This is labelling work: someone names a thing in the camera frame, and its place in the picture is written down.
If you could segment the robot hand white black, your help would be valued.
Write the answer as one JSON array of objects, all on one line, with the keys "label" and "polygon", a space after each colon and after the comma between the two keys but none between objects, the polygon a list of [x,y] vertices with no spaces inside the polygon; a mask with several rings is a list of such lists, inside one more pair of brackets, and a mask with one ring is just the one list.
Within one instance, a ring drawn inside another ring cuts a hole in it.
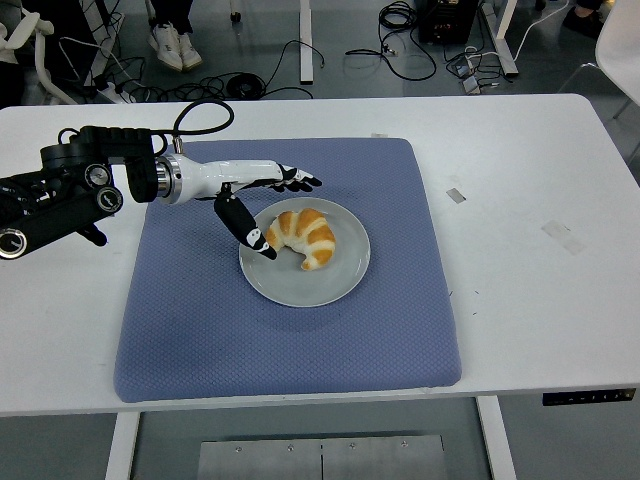
[{"label": "robot hand white black", "polygon": [[256,220],[237,197],[242,189],[266,187],[283,192],[310,192],[322,185],[312,174],[271,160],[230,160],[198,163],[183,154],[158,161],[167,187],[158,193],[168,204],[211,200],[214,211],[229,232],[245,247],[270,260],[277,257]]}]

